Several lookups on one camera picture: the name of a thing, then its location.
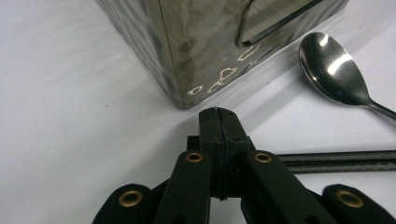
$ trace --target metallic box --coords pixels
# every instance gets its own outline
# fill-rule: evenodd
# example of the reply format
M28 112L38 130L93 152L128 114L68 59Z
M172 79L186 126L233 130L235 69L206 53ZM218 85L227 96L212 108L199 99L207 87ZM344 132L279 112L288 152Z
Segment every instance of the metallic box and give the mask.
M190 108L348 0L97 0L180 108Z

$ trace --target white tablecloth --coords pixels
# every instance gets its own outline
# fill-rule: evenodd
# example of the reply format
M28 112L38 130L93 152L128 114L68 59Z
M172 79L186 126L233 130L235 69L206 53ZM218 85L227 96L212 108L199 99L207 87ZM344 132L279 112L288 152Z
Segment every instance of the white tablecloth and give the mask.
M352 0L322 23L396 110L396 1ZM179 110L96 2L0 1L0 223L91 223L110 193L168 178L198 113L234 111L258 149L396 149L396 122L317 94L301 39L190 110ZM396 217L396 172L298 175L315 192L341 183ZM239 200L212 200L211 223L245 223Z

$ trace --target brass rivet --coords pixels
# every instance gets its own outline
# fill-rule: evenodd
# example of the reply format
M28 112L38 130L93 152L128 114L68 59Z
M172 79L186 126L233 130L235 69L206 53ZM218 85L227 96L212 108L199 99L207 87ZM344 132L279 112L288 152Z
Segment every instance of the brass rivet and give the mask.
M204 156L199 153L192 152L186 156L186 159L190 162L199 162L204 159Z
M364 202L360 197L344 189L337 190L335 192L335 197L337 198L338 201L349 207L360 208L363 207L364 205Z
M254 156L254 159L256 159L256 161L263 162L263 163L272 161L272 158L265 153L257 153Z
M139 204L143 199L143 194L139 190L129 190L121 194L119 204L122 207L132 207Z

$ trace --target spoon handle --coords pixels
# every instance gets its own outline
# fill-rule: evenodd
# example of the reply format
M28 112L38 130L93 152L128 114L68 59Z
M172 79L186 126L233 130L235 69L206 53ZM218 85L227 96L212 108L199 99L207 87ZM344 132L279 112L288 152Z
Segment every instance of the spoon handle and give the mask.
M387 109L386 107L379 105L378 103L372 101L371 104L368 105L369 108L375 110L378 113L381 113L385 116L387 116L390 119L393 119L396 121L396 113L394 111L391 111L389 109Z

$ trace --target spoon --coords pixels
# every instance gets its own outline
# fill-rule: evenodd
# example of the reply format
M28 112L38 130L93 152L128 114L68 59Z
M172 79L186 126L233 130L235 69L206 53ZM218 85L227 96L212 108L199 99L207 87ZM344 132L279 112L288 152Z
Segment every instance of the spoon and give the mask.
M315 89L328 98L344 105L370 108L396 120L395 112L370 98L358 66L329 35L307 35L300 45L300 64Z

